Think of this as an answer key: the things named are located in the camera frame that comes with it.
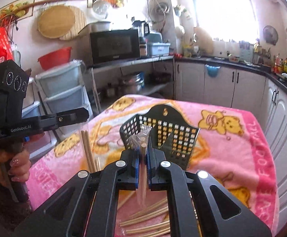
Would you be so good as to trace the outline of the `person's left hand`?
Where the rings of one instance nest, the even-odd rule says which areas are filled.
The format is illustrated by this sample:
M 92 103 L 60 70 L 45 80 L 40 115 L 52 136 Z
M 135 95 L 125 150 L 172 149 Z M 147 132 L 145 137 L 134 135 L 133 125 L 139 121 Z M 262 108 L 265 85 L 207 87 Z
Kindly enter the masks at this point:
M 8 175 L 12 176 L 14 182 L 26 182 L 29 179 L 29 169 L 31 168 L 31 161 L 29 160 L 29 152 L 23 149 L 18 154 L 12 154 L 0 149 L 0 164 L 9 162 L 10 169 Z M 7 181 L 4 179 L 0 168 L 0 184 L 7 187 Z

